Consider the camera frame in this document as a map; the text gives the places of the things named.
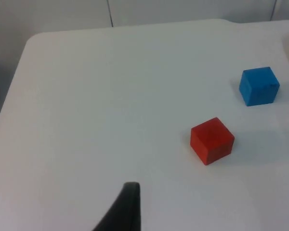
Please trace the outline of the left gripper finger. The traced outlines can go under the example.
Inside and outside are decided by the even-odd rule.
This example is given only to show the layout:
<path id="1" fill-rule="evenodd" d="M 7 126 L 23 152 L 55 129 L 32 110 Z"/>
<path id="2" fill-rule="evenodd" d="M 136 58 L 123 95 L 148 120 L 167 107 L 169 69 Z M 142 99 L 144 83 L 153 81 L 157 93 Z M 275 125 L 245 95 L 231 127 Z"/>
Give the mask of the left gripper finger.
<path id="1" fill-rule="evenodd" d="M 141 230 L 141 188 L 138 182 L 126 182 L 94 228 L 95 231 L 140 231 Z"/>

